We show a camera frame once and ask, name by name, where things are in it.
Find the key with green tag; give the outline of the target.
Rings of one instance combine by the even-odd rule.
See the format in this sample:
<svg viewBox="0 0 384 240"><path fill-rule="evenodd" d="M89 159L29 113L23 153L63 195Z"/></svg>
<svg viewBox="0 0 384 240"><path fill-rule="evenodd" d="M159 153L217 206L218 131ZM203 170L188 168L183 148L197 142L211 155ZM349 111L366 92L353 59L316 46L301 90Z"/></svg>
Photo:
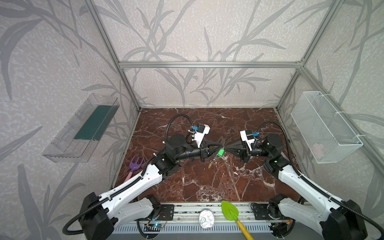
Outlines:
<svg viewBox="0 0 384 240"><path fill-rule="evenodd" d="M218 153L217 153L217 156L218 156L218 157L222 157L222 156L224 155L224 153L225 153L225 150L224 150L224 149L220 149L220 150L218 151Z"/></svg>

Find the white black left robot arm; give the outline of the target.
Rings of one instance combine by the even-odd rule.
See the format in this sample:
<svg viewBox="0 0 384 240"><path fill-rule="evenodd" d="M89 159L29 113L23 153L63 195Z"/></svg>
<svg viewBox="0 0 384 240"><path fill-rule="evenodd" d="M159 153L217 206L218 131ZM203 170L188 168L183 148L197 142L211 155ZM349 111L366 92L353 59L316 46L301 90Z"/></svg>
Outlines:
<svg viewBox="0 0 384 240"><path fill-rule="evenodd" d="M99 196L91 193L85 197L79 218L80 232L88 240L105 240L116 228L148 218L161 204L153 196L135 201L140 194L175 173L180 161L192 158L205 161L221 148L219 143L203 140L190 144L182 134L173 135L140 173Z"/></svg>

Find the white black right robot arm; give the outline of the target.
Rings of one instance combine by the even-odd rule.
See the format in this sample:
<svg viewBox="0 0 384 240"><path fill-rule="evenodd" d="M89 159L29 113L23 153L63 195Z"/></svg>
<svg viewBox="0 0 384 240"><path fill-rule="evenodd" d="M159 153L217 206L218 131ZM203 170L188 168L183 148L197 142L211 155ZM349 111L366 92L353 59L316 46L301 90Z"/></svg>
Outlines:
<svg viewBox="0 0 384 240"><path fill-rule="evenodd" d="M306 225L320 234L325 240L364 240L368 236L365 222L358 215L358 204L330 194L316 183L307 179L295 169L289 160L282 156L285 147L278 134L268 135L258 143L257 133L242 131L241 139L225 147L225 151L246 163L251 157L266 157L263 166L266 171L290 186L311 204L306 207L288 197L277 200L280 213Z"/></svg>

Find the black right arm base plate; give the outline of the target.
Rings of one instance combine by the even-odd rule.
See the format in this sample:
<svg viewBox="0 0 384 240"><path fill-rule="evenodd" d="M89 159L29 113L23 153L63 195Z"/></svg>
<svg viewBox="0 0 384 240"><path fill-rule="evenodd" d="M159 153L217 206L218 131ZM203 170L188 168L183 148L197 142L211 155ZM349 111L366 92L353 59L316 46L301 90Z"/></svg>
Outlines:
<svg viewBox="0 0 384 240"><path fill-rule="evenodd" d="M277 205L274 204L258 204L251 203L251 210L254 213L255 220L275 220L275 221L289 221L290 218L286 218Z"/></svg>

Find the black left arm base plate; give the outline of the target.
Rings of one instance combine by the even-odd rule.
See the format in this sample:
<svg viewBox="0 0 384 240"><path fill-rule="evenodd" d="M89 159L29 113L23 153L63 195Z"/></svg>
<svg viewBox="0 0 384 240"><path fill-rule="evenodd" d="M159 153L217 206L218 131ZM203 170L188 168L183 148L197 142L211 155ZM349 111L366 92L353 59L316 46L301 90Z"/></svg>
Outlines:
<svg viewBox="0 0 384 240"><path fill-rule="evenodd" d="M139 221L172 221L174 218L174 213L175 205L161 204L160 207L155 207L152 212L150 212L148 217L140 218Z"/></svg>

